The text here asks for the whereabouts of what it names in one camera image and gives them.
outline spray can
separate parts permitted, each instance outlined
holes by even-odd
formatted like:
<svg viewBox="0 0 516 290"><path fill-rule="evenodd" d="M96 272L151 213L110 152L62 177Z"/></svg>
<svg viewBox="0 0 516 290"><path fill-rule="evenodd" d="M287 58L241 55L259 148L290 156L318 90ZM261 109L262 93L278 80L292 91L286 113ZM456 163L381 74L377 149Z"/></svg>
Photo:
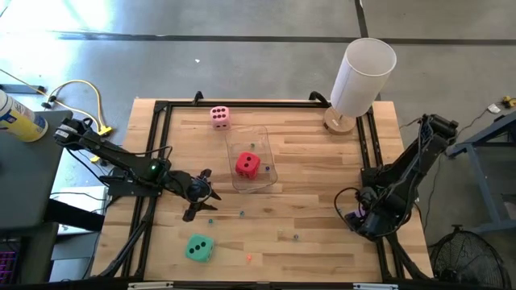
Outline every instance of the spray can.
<svg viewBox="0 0 516 290"><path fill-rule="evenodd" d="M0 90L0 132L33 142L43 137L47 129L47 120Z"/></svg>

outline lamp shade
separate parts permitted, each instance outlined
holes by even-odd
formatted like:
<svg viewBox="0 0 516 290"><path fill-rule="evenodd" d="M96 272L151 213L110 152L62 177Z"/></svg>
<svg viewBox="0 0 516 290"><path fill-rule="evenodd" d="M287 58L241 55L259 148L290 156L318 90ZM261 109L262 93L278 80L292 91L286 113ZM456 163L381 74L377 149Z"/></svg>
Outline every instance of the lamp shade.
<svg viewBox="0 0 516 290"><path fill-rule="evenodd" d="M365 114L396 66L396 53L385 42L363 38L344 53L331 91L331 105L346 117Z"/></svg>

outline transparent bin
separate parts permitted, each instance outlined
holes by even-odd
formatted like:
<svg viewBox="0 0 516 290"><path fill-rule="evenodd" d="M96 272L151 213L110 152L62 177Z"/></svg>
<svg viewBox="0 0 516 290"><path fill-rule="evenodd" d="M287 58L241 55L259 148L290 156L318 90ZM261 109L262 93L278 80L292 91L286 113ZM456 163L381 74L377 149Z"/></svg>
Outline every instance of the transparent bin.
<svg viewBox="0 0 516 290"><path fill-rule="evenodd" d="M273 153L268 143L267 128L264 126L243 126L226 134L227 156L233 187L241 193L251 193L263 189L277 181ZM251 152L260 157L258 176L254 180L239 176L235 166L240 153Z"/></svg>

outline pink die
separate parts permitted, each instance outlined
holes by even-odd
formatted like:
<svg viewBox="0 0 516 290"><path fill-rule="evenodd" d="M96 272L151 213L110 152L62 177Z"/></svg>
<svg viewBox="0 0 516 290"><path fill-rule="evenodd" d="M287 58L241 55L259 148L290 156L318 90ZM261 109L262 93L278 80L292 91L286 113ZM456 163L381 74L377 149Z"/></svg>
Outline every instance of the pink die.
<svg viewBox="0 0 516 290"><path fill-rule="evenodd" d="M210 110L211 126L215 130L226 130L231 128L229 109L225 106L216 106Z"/></svg>

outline gray table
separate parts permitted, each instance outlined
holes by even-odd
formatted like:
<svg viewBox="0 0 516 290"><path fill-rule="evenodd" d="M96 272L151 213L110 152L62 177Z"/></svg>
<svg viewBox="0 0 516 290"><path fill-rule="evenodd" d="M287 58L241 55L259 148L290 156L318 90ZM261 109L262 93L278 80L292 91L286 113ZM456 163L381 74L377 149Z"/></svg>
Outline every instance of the gray table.
<svg viewBox="0 0 516 290"><path fill-rule="evenodd" d="M100 230L103 216L50 200L63 148L52 137L70 111L38 112L48 121L43 138L24 143L0 134L0 236L22 237L21 283L48 281L58 223Z"/></svg>
<svg viewBox="0 0 516 290"><path fill-rule="evenodd" d="M48 122L39 140L24 143L13 135L0 135L0 231L26 229L43 221L99 231L103 216L50 200L63 147L53 134L70 111L38 112Z"/></svg>

